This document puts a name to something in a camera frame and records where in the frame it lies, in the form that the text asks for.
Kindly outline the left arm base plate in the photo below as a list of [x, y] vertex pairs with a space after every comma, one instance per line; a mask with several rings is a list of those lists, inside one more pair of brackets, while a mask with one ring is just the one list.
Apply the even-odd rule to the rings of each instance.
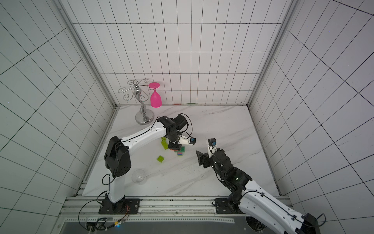
[[117, 203], [112, 203], [109, 198], [102, 200], [98, 213], [100, 215], [136, 215], [138, 214], [140, 199], [122, 198]]

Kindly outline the long lime lego brick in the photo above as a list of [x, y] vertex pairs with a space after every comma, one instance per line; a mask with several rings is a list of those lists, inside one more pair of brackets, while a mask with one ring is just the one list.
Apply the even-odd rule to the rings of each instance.
[[161, 141], [161, 145], [163, 146], [164, 150], [168, 150], [168, 143], [166, 141]]

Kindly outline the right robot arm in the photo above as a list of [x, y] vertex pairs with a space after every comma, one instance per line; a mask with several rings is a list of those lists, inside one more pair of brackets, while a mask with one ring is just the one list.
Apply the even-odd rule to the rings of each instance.
[[233, 212], [239, 210], [278, 234], [320, 233], [316, 217], [301, 214], [266, 192], [248, 174], [233, 166], [223, 149], [204, 154], [196, 151], [196, 155], [199, 165], [212, 168], [221, 184], [230, 190], [228, 203]]

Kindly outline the dark green lego brick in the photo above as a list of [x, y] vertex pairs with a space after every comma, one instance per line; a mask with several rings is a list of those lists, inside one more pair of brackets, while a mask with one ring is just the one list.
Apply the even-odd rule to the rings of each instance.
[[185, 152], [185, 147], [184, 146], [182, 146], [181, 147], [181, 149], [180, 150], [178, 150], [178, 151], [183, 151], [183, 153]]

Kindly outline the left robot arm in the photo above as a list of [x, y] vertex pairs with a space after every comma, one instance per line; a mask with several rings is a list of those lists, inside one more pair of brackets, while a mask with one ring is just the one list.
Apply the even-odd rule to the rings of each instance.
[[183, 145], [196, 143], [196, 138], [183, 135], [185, 126], [192, 127], [187, 117], [183, 113], [175, 118], [157, 117], [150, 127], [124, 138], [114, 136], [109, 140], [104, 160], [105, 167], [110, 171], [110, 182], [106, 185], [109, 187], [107, 197], [111, 203], [116, 204], [125, 197], [125, 188], [119, 178], [130, 170], [131, 155], [137, 150], [162, 137], [168, 140], [168, 149], [175, 151], [181, 150]]

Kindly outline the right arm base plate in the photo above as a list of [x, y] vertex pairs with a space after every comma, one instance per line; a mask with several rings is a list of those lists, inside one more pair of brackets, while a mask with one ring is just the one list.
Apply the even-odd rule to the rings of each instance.
[[220, 215], [242, 214], [238, 205], [234, 204], [229, 199], [217, 198], [213, 201], [212, 204], [215, 207], [217, 214], [220, 214]]

